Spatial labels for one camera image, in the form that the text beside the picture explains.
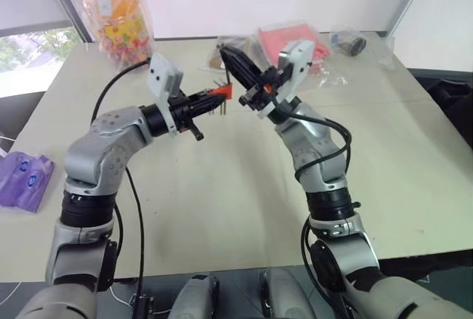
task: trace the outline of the orange gripper part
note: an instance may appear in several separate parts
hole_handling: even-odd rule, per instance
[[[222,94],[227,97],[226,100],[231,100],[232,94],[233,94],[233,84],[226,84],[224,86],[221,86],[220,88],[216,88],[214,90],[211,90],[209,94]]]

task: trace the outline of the cable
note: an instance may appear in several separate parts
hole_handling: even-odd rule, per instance
[[[112,86],[121,78],[123,77],[126,73],[131,72],[133,69],[139,68],[140,66],[144,66],[146,64],[149,64],[150,58],[147,58],[144,61],[141,61],[139,63],[133,64],[132,66],[129,66],[128,68],[122,70],[120,73],[118,73],[116,76],[113,77],[113,79],[110,80],[110,82],[105,86],[103,91],[101,92],[100,96],[97,99],[97,102],[95,103],[94,111],[92,113],[92,119],[90,120],[90,123],[94,122],[94,120],[97,118],[98,114],[98,109],[100,108],[103,99],[105,98],[106,93],[112,88]],[[133,318],[137,317],[137,302],[140,300],[141,296],[141,291],[143,288],[143,270],[144,270],[144,251],[145,251],[145,244],[144,244],[144,225],[143,225],[143,214],[141,213],[141,204],[140,204],[140,199],[138,198],[138,194],[135,188],[135,184],[133,183],[133,178],[132,178],[132,173],[128,169],[128,167],[125,167],[125,172],[126,175],[128,176],[128,180],[130,182],[130,185],[132,187],[133,191],[133,196],[135,197],[135,201],[137,204],[137,210],[138,210],[138,218],[140,221],[140,273],[138,276],[138,285],[137,285],[137,296],[136,296],[136,301],[135,305],[133,306]],[[117,221],[118,221],[118,229],[120,231],[119,239],[118,239],[118,248],[117,248],[117,254],[120,253],[122,243],[123,243],[123,221],[121,218],[120,211],[118,209],[117,204],[114,206],[115,209],[115,214],[117,215]]]
[[[15,142],[16,141],[13,138],[8,138],[8,137],[3,137],[3,136],[0,136],[0,140],[9,140],[10,142]]]
[[[119,297],[115,294],[115,292],[113,292],[112,286],[110,286],[109,288],[110,288],[110,293],[112,293],[112,297],[115,298],[117,302],[122,303],[125,306],[131,307],[130,303],[125,302],[123,299],[119,299]]]
[[[141,203],[138,193],[136,192],[135,184],[133,183],[132,174],[128,168],[125,168],[126,175],[128,175],[128,180],[130,181],[130,186],[132,186],[133,195],[136,200],[136,208],[138,211],[138,219],[140,221],[140,273],[138,275],[138,285],[136,290],[136,300],[133,306],[133,316],[132,318],[137,317],[137,309],[139,307],[139,301],[141,298],[141,291],[143,289],[143,271],[145,267],[145,227],[143,223],[143,214],[141,212]]]
[[[10,297],[16,292],[18,287],[20,287],[20,284],[21,284],[21,282],[18,282],[16,287],[13,289],[13,291],[10,292],[10,294],[2,302],[0,302],[0,306],[3,306],[10,299]]]
[[[332,308],[332,310],[335,312],[335,314],[340,318],[340,319],[349,319],[345,313],[342,312],[340,308],[336,306],[335,303],[329,298],[327,293],[320,287],[320,284],[316,280],[315,276],[312,273],[312,270],[309,266],[309,263],[307,262],[307,256],[305,254],[305,247],[309,245],[308,241],[308,236],[309,236],[309,218],[306,219],[304,226],[302,227],[302,232],[301,232],[301,252],[302,252],[302,260],[304,261],[304,267],[307,271],[307,274],[309,275],[310,280],[312,281],[312,284],[314,287],[317,289],[317,292],[320,294],[320,296],[324,299],[324,301],[327,302],[327,304]]]
[[[343,137],[343,139],[345,141],[345,145],[343,147],[341,147],[339,150],[337,150],[337,151],[335,151],[331,154],[328,154],[325,157],[321,157],[321,158],[318,158],[318,159],[316,159],[312,162],[308,162],[307,164],[305,164],[305,165],[301,166],[299,169],[297,169],[295,174],[294,174],[294,177],[296,178],[297,181],[299,181],[299,178],[302,175],[302,173],[305,170],[307,170],[308,168],[310,168],[311,166],[314,166],[315,164],[319,164],[319,163],[324,162],[326,160],[337,157],[338,155],[344,153],[345,151],[347,152],[347,164],[345,166],[345,173],[348,171],[348,166],[350,165],[350,158],[351,158],[350,143],[352,142],[352,135],[351,135],[350,131],[348,131],[348,129],[345,128],[345,126],[343,126],[342,124],[340,124],[336,121],[329,120],[328,118],[325,119],[325,120],[320,120],[318,118],[308,117],[308,116],[304,116],[304,115],[301,115],[301,114],[294,114],[292,112],[289,112],[286,109],[284,109],[281,105],[279,105],[279,103],[276,100],[275,95],[273,95],[271,100],[273,101],[273,104],[274,104],[274,107],[276,108],[276,110],[281,112],[286,117],[292,117],[296,120],[303,120],[303,121],[307,121],[307,122],[318,123],[319,125],[323,125],[323,126],[333,128]]]
[[[169,313],[171,310],[170,309],[167,309],[167,310],[162,310],[160,312],[153,312],[151,314],[153,315],[159,315],[159,314],[165,314],[165,313]]]
[[[113,210],[115,211],[115,215],[117,216],[117,222],[118,222],[118,246],[117,246],[117,258],[118,258],[118,256],[120,256],[121,246],[123,244],[123,220],[121,218],[121,213],[116,203],[115,203],[115,206],[113,207]]]
[[[148,64],[148,63],[149,63],[149,58],[144,60],[144,61],[141,61],[139,63],[133,64],[132,66],[129,66],[128,68],[126,68],[126,69],[122,70],[121,72],[119,72],[116,76],[113,77],[113,79],[110,80],[110,82],[103,89],[101,95],[98,97],[97,103],[95,103],[95,108],[94,108],[94,111],[92,113],[92,119],[90,120],[91,124],[97,118],[98,109],[101,107],[102,100],[105,97],[106,93],[113,86],[113,84],[115,84],[117,82],[117,80],[120,79],[121,77],[123,77],[126,73],[131,72],[133,69],[139,68],[139,67],[144,66],[145,64]]]

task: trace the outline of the plastic bag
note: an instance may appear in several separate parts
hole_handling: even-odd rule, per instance
[[[225,64],[220,56],[220,48],[222,46],[230,46],[243,51],[245,54],[250,52],[251,39],[248,36],[219,36],[214,48],[208,55],[205,62],[205,68],[215,71],[225,71]]]
[[[358,55],[360,61],[377,65],[385,69],[394,69],[393,38],[380,38],[367,41],[365,35],[350,27],[333,30],[330,33],[330,46],[336,52],[344,53],[350,57]]]
[[[315,74],[316,81],[321,88],[346,86],[348,80],[330,59],[320,63],[319,72]]]
[[[261,46],[258,37],[256,35],[249,36],[251,40],[251,51],[250,54],[252,55],[253,62],[259,67],[259,69],[264,72],[271,66],[268,57]]]
[[[363,51],[367,40],[360,32],[345,29],[330,33],[330,45],[336,52],[355,57]]]
[[[292,41],[310,40],[316,42],[316,49],[313,53],[315,61],[325,58],[330,54],[329,49],[321,40],[317,30],[304,22],[260,27],[258,29],[258,39],[268,61],[274,66],[278,65],[281,49]],[[313,64],[310,72],[317,73],[318,68],[318,64]]]
[[[122,70],[152,55],[152,23],[143,0],[79,0],[100,48]]]
[[[54,162],[15,151],[0,160],[0,205],[36,212]]]

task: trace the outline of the window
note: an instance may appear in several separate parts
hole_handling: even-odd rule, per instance
[[[0,38],[0,97],[48,89],[72,48],[74,27]]]

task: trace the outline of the orange snack bag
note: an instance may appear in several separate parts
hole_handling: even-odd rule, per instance
[[[124,69],[152,55],[152,34],[141,0],[82,0],[97,42]]]

